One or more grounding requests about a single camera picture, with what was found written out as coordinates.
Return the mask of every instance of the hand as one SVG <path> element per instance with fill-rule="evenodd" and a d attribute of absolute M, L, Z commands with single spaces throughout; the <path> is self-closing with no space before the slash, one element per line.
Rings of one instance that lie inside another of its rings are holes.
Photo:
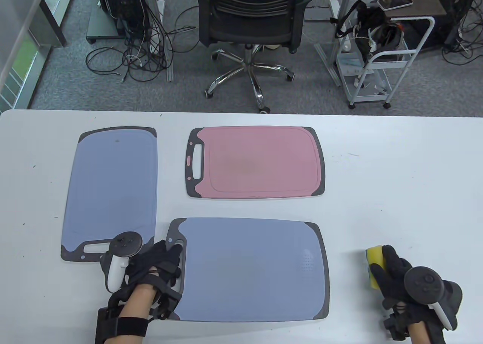
<path fill-rule="evenodd" d="M 404 275 L 412 266 L 397 255 L 393 246 L 385 245 L 382 247 L 382 251 L 387 271 L 373 263 L 371 272 L 384 296 L 383 306 L 389 310 L 399 302 L 413 301 L 404 287 Z"/>
<path fill-rule="evenodd" d="M 386 270 L 373 263 L 371 272 L 384 296 L 384 308 L 392 308 L 406 327 L 424 321 L 442 329 L 443 326 L 434 310 L 414 301 L 404 287 L 404 275 L 412 268 L 411 264 L 400 258 L 392 246 L 383 246 L 382 251 Z"/>
<path fill-rule="evenodd" d="M 176 279 L 180 277 L 181 270 L 178 268 L 183 246 L 175 244 L 171 249 L 166 249 L 164 240 L 154 244 L 148 251 L 137 254 L 126 268 L 129 283 L 136 282 L 148 273 L 159 276 L 164 282 L 174 286 Z"/>

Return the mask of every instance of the pink cutting board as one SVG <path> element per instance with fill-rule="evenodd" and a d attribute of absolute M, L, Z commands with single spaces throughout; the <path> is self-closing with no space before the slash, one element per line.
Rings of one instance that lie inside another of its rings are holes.
<path fill-rule="evenodd" d="M 193 151 L 202 146 L 202 174 Z M 191 131 L 185 160 L 191 197 L 257 199 L 309 197 L 325 189 L 324 156 L 312 128 L 221 126 Z"/>

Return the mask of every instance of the chair seat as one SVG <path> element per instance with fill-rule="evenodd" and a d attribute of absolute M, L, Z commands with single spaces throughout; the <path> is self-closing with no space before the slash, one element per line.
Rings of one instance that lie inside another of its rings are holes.
<path fill-rule="evenodd" d="M 291 26 L 287 15 L 246 18 L 216 11 L 210 16 L 210 37 L 243 44 L 284 44 L 291 40 Z"/>

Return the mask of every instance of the cutting board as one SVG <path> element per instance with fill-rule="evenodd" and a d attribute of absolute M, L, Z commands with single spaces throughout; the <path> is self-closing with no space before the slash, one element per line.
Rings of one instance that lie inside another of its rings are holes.
<path fill-rule="evenodd" d="M 194 157 L 200 146 L 200 162 Z M 193 166 L 201 164 L 201 175 Z M 312 128 L 220 126 L 191 131 L 188 195 L 214 199 L 309 197 L 325 189 L 324 156 Z"/>
<path fill-rule="evenodd" d="M 157 139 L 153 128 L 119 126 L 83 133 L 72 165 L 62 228 L 65 261 L 99 261 L 85 246 L 138 232 L 152 245 L 157 207 Z"/>
<path fill-rule="evenodd" d="M 314 223 L 179 218 L 166 242 L 184 247 L 183 298 L 171 319 L 266 322 L 328 315 L 328 264 Z"/>

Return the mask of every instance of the phone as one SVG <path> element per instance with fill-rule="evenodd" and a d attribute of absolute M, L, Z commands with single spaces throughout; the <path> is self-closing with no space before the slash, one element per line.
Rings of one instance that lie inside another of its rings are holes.
<path fill-rule="evenodd" d="M 383 11 L 391 11 L 393 9 L 403 8 L 410 6 L 412 0 L 378 0 L 377 4 L 381 7 Z"/>

